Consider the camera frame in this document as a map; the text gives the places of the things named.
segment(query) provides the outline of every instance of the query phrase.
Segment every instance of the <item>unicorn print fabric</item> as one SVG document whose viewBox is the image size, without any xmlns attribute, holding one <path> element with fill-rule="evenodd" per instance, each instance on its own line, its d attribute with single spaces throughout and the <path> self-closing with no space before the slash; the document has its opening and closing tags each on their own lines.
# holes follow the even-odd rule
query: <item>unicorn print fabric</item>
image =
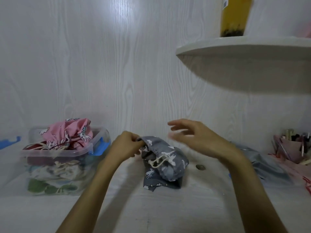
<svg viewBox="0 0 311 233">
<path fill-rule="evenodd" d="M 144 188 L 151 191 L 158 186 L 180 189 L 189 164 L 184 153 L 155 136 L 144 136 L 138 140 L 146 143 L 140 149 L 146 168 Z"/>
<path fill-rule="evenodd" d="M 48 149 L 79 149 L 87 145 L 93 138 L 87 118 L 66 119 L 51 124 L 40 132 Z"/>
</svg>

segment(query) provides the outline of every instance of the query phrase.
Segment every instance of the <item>bottle of yellow liquid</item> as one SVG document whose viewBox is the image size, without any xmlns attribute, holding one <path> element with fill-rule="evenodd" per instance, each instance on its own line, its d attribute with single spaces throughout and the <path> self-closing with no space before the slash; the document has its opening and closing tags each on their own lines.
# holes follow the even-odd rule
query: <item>bottle of yellow liquid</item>
<svg viewBox="0 0 311 233">
<path fill-rule="evenodd" d="M 223 0 L 221 37 L 243 36 L 252 0 Z"/>
</svg>

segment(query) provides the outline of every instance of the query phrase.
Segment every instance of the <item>blue clip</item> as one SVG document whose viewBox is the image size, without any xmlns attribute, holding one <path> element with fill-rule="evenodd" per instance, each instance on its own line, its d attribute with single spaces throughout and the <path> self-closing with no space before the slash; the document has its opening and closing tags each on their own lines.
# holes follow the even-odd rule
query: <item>blue clip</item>
<svg viewBox="0 0 311 233">
<path fill-rule="evenodd" d="M 21 141 L 21 137 L 20 136 L 17 136 L 16 137 L 16 141 L 13 141 L 13 142 L 9 141 L 8 139 L 2 140 L 2 141 L 0 141 L 0 150 L 4 149 L 4 148 L 6 148 L 6 147 L 8 147 L 10 145 L 13 145 L 13 144 L 15 144 L 15 143 L 17 143 L 19 141 Z"/>
<path fill-rule="evenodd" d="M 94 155 L 94 156 L 100 156 L 103 154 L 103 152 L 108 148 L 108 146 L 110 145 L 110 142 L 104 142 L 104 139 L 101 137 L 100 138 L 100 144 L 99 146 L 96 148 L 96 150 L 94 152 L 89 151 L 90 155 Z"/>
</svg>

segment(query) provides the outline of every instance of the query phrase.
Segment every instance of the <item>gray fabric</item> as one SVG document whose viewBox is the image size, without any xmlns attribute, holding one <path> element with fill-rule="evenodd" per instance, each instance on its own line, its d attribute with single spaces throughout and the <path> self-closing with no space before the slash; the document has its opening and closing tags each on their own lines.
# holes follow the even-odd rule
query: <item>gray fabric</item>
<svg viewBox="0 0 311 233">
<path fill-rule="evenodd" d="M 255 172 L 263 184 L 292 185 L 293 181 L 288 173 L 267 155 L 249 147 L 235 144 L 251 161 Z"/>
<path fill-rule="evenodd" d="M 182 176 L 184 176 L 185 168 L 189 164 L 184 153 L 158 137 L 145 136 L 138 138 L 138 140 L 143 140 L 146 143 L 146 146 L 141 149 L 142 159 L 144 159 L 146 167 L 144 188 L 151 191 L 161 185 L 174 189 L 181 188 Z M 168 157 L 169 160 L 158 168 L 152 168 L 148 161 L 155 160 L 162 155 Z"/>
</svg>

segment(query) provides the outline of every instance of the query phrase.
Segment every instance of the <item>person's right hand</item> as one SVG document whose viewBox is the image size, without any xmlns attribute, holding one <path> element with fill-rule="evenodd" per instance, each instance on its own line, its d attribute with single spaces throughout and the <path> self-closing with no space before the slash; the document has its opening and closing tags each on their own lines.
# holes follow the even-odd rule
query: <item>person's right hand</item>
<svg viewBox="0 0 311 233">
<path fill-rule="evenodd" d="M 242 153 L 226 139 L 217 135 L 202 122 L 188 119 L 178 119 L 167 123 L 172 131 L 182 130 L 177 133 L 170 132 L 169 138 L 184 143 L 189 148 L 221 161 L 230 161 Z"/>
</svg>

